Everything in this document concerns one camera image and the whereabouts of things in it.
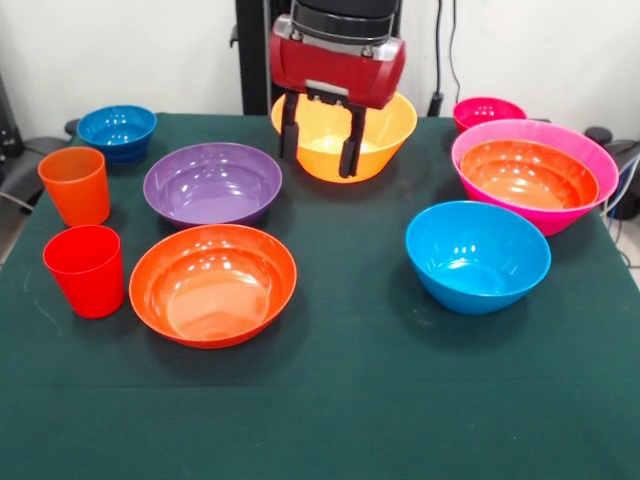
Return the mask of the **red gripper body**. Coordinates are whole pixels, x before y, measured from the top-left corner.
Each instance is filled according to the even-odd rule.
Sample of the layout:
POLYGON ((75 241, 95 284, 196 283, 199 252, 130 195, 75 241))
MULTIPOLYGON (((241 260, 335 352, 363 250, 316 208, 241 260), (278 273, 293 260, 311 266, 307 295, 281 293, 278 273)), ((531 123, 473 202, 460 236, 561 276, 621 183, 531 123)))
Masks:
POLYGON ((298 93, 333 94, 351 105, 382 109, 396 92, 406 43, 391 37, 381 45, 341 44, 316 38, 279 16, 269 37, 271 76, 298 93))

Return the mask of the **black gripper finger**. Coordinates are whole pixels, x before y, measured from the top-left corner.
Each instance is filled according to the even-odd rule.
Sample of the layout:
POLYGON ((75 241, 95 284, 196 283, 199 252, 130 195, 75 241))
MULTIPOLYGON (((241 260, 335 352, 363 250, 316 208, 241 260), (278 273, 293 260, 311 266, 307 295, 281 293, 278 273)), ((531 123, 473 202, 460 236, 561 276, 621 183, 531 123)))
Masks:
POLYGON ((351 113, 351 130, 343 142, 339 164, 339 175, 342 178, 357 174, 358 160, 366 122, 366 108, 345 104, 344 108, 351 113))
POLYGON ((295 160, 298 148, 299 126, 296 122, 296 108, 299 94, 287 90, 284 95, 281 131, 280 131, 280 157, 283 160, 295 160))

